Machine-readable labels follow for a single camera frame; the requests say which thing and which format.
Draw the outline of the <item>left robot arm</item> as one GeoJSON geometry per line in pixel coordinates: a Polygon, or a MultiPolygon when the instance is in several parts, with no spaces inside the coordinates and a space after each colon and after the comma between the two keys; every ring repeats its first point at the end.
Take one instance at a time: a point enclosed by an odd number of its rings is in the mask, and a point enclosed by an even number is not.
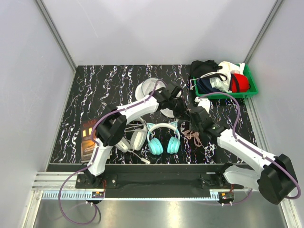
{"type": "Polygon", "coordinates": [[[182,88],[174,82],[158,87],[163,81],[156,80],[152,91],[132,103],[115,106],[106,105],[100,119],[92,128],[91,140],[94,150],[87,167],[82,169],[86,183],[98,188],[103,181],[106,161],[113,147],[123,138],[127,124],[146,114],[171,110],[176,118],[188,117],[189,111],[182,98],[182,88]]]}

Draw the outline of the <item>pink lace bra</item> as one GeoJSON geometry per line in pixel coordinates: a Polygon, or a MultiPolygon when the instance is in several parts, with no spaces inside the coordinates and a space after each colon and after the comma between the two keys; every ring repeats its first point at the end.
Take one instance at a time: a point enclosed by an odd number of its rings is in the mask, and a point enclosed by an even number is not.
{"type": "Polygon", "coordinates": [[[185,131],[182,131],[182,133],[188,140],[193,139],[194,145],[196,147],[202,147],[202,142],[199,137],[200,134],[198,132],[195,132],[193,130],[185,130],[185,131]]]}

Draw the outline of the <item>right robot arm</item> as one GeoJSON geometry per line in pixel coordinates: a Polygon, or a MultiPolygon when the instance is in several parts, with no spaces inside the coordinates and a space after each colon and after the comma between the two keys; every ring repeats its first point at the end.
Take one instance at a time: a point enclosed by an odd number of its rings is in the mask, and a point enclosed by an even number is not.
{"type": "Polygon", "coordinates": [[[301,196],[295,170],[290,158],[284,154],[275,156],[237,135],[227,124],[213,121],[201,106],[190,110],[190,125],[199,133],[202,141],[210,141],[241,158],[250,169],[236,165],[225,165],[218,174],[216,184],[227,188],[231,184],[242,185],[257,190],[270,203],[279,204],[290,199],[294,189],[297,199],[301,196]]]}

